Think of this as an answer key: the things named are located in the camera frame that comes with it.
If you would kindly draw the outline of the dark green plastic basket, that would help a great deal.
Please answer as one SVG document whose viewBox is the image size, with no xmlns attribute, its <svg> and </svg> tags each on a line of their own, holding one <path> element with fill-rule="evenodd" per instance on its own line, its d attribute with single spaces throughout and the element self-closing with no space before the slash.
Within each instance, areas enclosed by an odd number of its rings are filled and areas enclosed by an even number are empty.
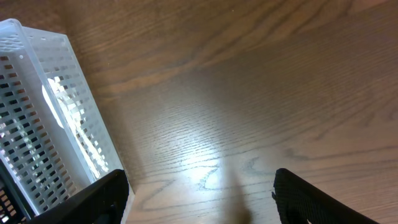
<svg viewBox="0 0 398 224">
<path fill-rule="evenodd" d="M 1 223 L 24 224 L 34 217 L 34 211 L 1 162 Z"/>
</svg>

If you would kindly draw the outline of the clear plastic basket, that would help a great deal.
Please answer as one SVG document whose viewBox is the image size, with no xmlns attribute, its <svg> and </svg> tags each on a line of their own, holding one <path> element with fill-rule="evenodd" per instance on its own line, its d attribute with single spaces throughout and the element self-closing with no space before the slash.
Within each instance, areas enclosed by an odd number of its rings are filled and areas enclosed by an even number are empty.
<svg viewBox="0 0 398 224">
<path fill-rule="evenodd" d="M 66 35 L 24 27 L 16 19 L 1 22 L 1 162 L 35 217 L 100 180 L 92 178 L 50 108 L 47 79 L 64 75 L 85 79 Z M 110 156 L 108 173 L 124 170 L 109 140 L 111 146 L 103 148 Z M 133 200 L 129 185 L 121 223 Z"/>
</svg>

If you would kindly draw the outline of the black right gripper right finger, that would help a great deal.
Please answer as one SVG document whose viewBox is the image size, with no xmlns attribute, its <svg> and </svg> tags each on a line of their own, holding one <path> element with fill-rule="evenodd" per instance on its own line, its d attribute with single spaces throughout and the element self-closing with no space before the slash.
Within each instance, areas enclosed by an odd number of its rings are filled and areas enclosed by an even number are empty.
<svg viewBox="0 0 398 224">
<path fill-rule="evenodd" d="M 272 198 L 282 224 L 377 224 L 285 168 L 276 170 Z"/>
</svg>

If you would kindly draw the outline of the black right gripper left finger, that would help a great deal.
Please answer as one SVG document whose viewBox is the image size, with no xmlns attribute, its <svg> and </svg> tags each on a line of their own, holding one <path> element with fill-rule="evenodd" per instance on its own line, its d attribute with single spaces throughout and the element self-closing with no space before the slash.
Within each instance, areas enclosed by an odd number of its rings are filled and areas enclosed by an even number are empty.
<svg viewBox="0 0 398 224">
<path fill-rule="evenodd" d="M 129 196 L 125 172 L 116 169 L 28 224 L 92 224 L 122 222 Z"/>
</svg>

